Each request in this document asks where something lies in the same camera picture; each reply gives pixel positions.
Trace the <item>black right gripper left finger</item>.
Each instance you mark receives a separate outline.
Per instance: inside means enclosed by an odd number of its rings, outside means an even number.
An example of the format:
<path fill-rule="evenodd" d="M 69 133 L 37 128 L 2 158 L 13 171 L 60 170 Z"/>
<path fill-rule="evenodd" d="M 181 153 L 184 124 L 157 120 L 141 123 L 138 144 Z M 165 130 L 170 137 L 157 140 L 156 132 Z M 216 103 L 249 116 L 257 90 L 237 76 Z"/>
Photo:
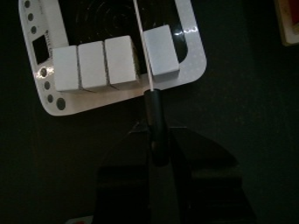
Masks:
<path fill-rule="evenodd" d="M 93 224 L 148 224 L 146 127 L 137 124 L 97 169 Z"/>

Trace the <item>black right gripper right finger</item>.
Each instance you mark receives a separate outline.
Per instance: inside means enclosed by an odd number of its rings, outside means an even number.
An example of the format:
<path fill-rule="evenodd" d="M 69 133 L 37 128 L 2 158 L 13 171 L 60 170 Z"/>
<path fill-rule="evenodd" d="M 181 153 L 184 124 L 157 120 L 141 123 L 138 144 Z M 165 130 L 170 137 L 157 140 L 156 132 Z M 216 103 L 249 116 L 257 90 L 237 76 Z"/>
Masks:
<path fill-rule="evenodd" d="M 257 224 L 229 151 L 182 127 L 169 129 L 169 145 L 181 224 Z"/>

